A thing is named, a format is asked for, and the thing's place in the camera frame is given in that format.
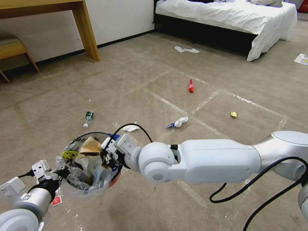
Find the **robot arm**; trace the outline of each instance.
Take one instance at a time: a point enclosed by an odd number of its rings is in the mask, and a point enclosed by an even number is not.
[[[107,138],[103,142],[102,148],[110,143],[109,140],[110,138]],[[221,139],[188,140],[179,145],[152,142],[145,147],[136,145],[124,134],[116,142],[111,142],[106,150],[106,162],[111,156],[117,156],[118,161],[125,167],[140,172],[154,183],[173,179],[183,179],[191,183],[232,183],[261,172],[285,157],[297,157],[308,162],[308,134],[274,132],[255,145],[243,145]],[[9,198],[14,194],[11,201],[13,210],[0,215],[1,230],[19,230],[20,226],[24,227],[23,224],[29,224],[26,227],[27,231],[42,229],[42,217],[47,212],[61,180],[69,175],[70,166],[68,164],[56,172],[50,172],[47,166],[42,165],[39,168],[37,164],[32,166],[32,170],[38,184],[27,194],[20,197],[25,187],[17,177],[0,186],[2,197]],[[302,162],[290,159],[277,165],[273,171],[284,178],[296,181],[306,172],[306,167]],[[299,193],[298,202],[308,221],[306,183],[302,182],[303,188]]]
[[[232,140],[188,140],[180,145],[153,142],[138,147],[122,136],[115,147],[125,154],[125,164],[141,172],[154,183],[183,179],[190,183],[233,183],[259,173],[272,163],[296,157],[308,162],[308,134],[292,131],[273,132],[255,145]],[[297,181],[306,171],[299,160],[286,160],[273,171]],[[299,207],[308,221],[308,179],[304,179],[298,196]]]

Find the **white wall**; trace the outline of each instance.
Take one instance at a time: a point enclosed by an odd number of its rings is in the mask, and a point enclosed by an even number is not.
[[[96,44],[152,30],[153,0],[86,0]],[[0,33],[18,36],[33,59],[40,60],[83,49],[71,11],[0,20]],[[6,70],[25,59],[0,62]]]

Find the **white slipper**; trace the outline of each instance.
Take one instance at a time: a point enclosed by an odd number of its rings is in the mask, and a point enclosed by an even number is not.
[[[198,51],[197,49],[193,48],[193,49],[183,49],[184,51],[188,51],[188,52],[191,52],[191,53],[199,53],[200,51]]]
[[[184,53],[185,52],[181,47],[178,47],[178,46],[174,47],[174,49],[177,50],[180,53]]]

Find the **black bed frame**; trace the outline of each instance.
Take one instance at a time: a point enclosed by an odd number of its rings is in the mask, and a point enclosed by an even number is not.
[[[158,32],[188,39],[192,43],[197,42],[206,46],[231,50],[245,55],[251,50],[252,41],[257,36],[255,34],[156,14],[157,2],[158,0],[154,0],[154,24],[155,30]]]

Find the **wooden chair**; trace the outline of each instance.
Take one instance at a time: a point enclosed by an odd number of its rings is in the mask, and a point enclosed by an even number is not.
[[[35,62],[33,62],[32,58],[30,57],[25,45],[19,38],[15,36],[0,37],[0,60],[21,54],[24,54],[29,63],[32,63],[35,70],[40,73]],[[8,83],[11,83],[1,70],[0,74],[3,75]]]

